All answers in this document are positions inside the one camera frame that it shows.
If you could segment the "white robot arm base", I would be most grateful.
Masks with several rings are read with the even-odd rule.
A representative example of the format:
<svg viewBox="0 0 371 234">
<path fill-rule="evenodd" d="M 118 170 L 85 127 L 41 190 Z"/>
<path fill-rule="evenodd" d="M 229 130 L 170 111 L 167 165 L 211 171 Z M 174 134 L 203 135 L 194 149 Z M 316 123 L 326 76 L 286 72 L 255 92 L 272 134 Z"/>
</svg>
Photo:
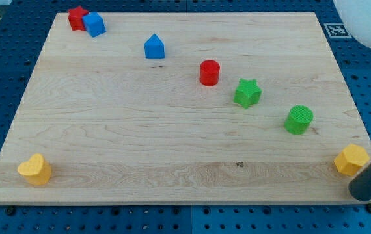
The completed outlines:
<svg viewBox="0 0 371 234">
<path fill-rule="evenodd" d="M 333 0 L 348 32 L 371 49 L 371 0 Z"/>
</svg>

